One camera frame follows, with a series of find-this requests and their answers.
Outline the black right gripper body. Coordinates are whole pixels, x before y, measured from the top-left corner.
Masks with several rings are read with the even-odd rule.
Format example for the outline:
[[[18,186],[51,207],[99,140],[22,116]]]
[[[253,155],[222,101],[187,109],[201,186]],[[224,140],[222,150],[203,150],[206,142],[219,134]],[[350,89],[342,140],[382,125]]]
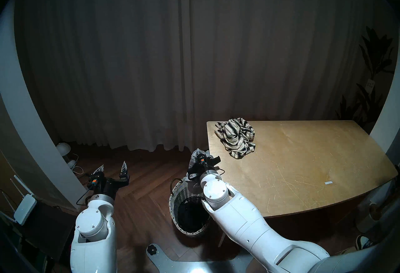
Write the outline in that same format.
[[[199,178],[209,170],[217,171],[216,165],[221,162],[220,156],[213,157],[206,154],[198,154],[193,157],[193,164],[188,169],[188,180]]]

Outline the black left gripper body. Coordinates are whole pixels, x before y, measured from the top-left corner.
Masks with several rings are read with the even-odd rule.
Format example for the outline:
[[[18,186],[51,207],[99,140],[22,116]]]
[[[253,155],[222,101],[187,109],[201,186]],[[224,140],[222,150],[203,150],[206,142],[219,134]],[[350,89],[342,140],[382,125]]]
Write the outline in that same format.
[[[91,174],[89,177],[88,188],[93,191],[94,195],[107,195],[115,198],[118,190],[129,184],[129,174],[120,174],[119,179],[105,177],[104,174]]]

